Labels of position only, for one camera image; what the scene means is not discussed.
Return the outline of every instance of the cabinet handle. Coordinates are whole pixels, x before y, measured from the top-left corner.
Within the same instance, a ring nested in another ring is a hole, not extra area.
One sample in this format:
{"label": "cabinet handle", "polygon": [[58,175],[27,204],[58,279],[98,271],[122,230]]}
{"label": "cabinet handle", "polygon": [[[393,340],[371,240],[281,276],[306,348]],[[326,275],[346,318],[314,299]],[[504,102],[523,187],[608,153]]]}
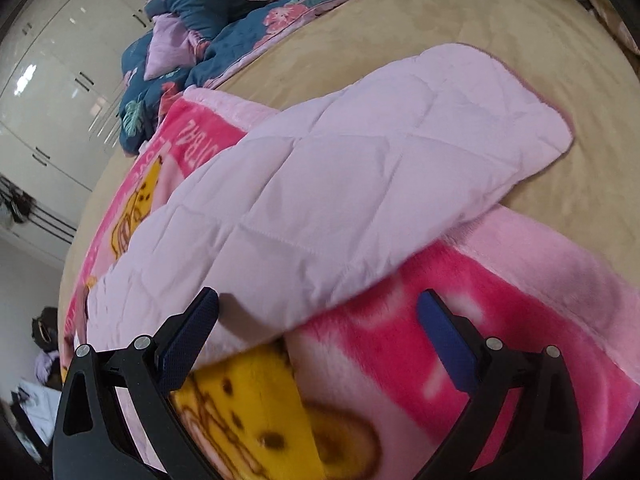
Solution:
{"label": "cabinet handle", "polygon": [[107,142],[109,142],[109,139],[111,139],[111,136],[116,133],[118,131],[118,129],[120,128],[120,123],[117,122],[113,125],[113,128],[111,129],[111,131],[109,132],[109,135],[107,135],[107,138],[104,139],[104,143],[106,144]]}
{"label": "cabinet handle", "polygon": [[36,146],[36,151],[47,160],[51,160],[51,157],[47,155],[45,152],[43,152],[38,146]]}
{"label": "cabinet handle", "polygon": [[42,164],[45,168],[48,166],[48,164],[46,162],[44,162],[43,160],[40,160],[35,153],[31,153],[31,156],[40,164]]}
{"label": "cabinet handle", "polygon": [[82,81],[80,81],[77,77],[76,77],[76,83],[78,83],[82,88],[84,88],[87,92],[90,92],[91,89],[85,85]]}
{"label": "cabinet handle", "polygon": [[139,12],[140,14],[142,14],[142,16],[144,16],[144,17],[146,18],[146,20],[147,20],[149,23],[153,23],[153,21],[154,21],[154,20],[153,20],[153,19],[151,19],[150,17],[148,17],[148,16],[146,15],[146,12],[145,12],[144,10],[142,10],[142,9],[138,9],[138,12]]}
{"label": "cabinet handle", "polygon": [[94,120],[91,122],[91,126],[89,126],[89,129],[87,130],[89,132],[89,134],[91,134],[91,130],[94,129],[95,123],[98,122],[98,118],[100,118],[100,112],[98,112],[95,117]]}
{"label": "cabinet handle", "polygon": [[143,22],[137,14],[132,14],[132,16],[140,22],[140,25],[146,28],[146,23]]}
{"label": "cabinet handle", "polygon": [[[116,112],[116,113],[115,113],[115,119],[117,119],[117,120],[118,120],[118,121],[116,122],[116,124],[120,124],[120,120],[119,120],[119,119],[120,119],[120,117],[118,116],[118,112]],[[95,138],[96,138],[96,139],[98,139],[98,138],[102,135],[102,132],[103,132],[103,131],[104,131],[104,129],[107,127],[107,123],[108,123],[108,122],[109,122],[109,121],[104,121],[104,123],[103,123],[103,124],[102,124],[102,126],[100,127],[100,131],[99,131],[99,132],[98,132],[98,134],[95,136]]]}
{"label": "cabinet handle", "polygon": [[82,77],[84,77],[90,83],[91,86],[95,85],[95,83],[92,81],[92,79],[87,74],[85,74],[84,72],[81,72],[80,75]]}

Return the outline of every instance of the bed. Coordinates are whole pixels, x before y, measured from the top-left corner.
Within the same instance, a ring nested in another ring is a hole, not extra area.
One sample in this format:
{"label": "bed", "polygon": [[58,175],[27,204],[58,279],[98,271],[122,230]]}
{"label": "bed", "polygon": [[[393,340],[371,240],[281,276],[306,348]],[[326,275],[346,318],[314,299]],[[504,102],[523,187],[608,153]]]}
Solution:
{"label": "bed", "polygon": [[[640,40],[638,3],[611,1]],[[565,156],[516,186],[502,204],[640,286],[640,79],[633,57],[575,0],[351,0],[219,89],[284,110],[443,43],[468,44],[501,60],[558,109],[574,133]],[[89,243],[133,162],[116,152],[86,206],[66,259],[61,322]]]}

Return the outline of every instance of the pink fleece blanket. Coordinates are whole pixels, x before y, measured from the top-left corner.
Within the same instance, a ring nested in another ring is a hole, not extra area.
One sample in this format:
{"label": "pink fleece blanket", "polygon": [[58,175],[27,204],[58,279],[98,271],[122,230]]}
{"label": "pink fleece blanket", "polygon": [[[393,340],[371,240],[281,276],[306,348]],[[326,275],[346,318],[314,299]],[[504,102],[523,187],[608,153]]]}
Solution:
{"label": "pink fleece blanket", "polygon": [[[99,278],[119,257],[113,248],[110,254],[106,241],[116,231],[114,219],[126,208],[132,189],[140,195],[159,158],[178,160],[163,163],[160,176],[151,177],[156,190],[151,210],[161,208],[177,184],[220,147],[237,142],[247,129],[273,114],[274,110],[221,92],[187,91],[179,98],[136,163],[132,179],[118,192],[79,285],[92,284],[91,276]],[[417,295],[428,287],[485,335],[500,336],[519,349],[539,351],[547,344],[562,349],[580,407],[585,475],[592,471],[640,400],[634,382],[640,377],[640,359],[632,331],[640,321],[638,292],[555,232],[497,208],[450,231],[354,300],[287,335],[303,400],[349,413],[379,442],[382,453],[366,478],[411,478],[465,402],[415,319]],[[68,340],[82,325],[82,316],[73,312],[83,309],[72,307]],[[132,330],[135,335],[145,331],[142,326]],[[142,428],[133,416],[130,420],[143,456],[158,465]],[[506,420],[498,423],[481,462],[495,452],[500,428],[504,434]],[[219,457],[210,458],[220,462]]]}

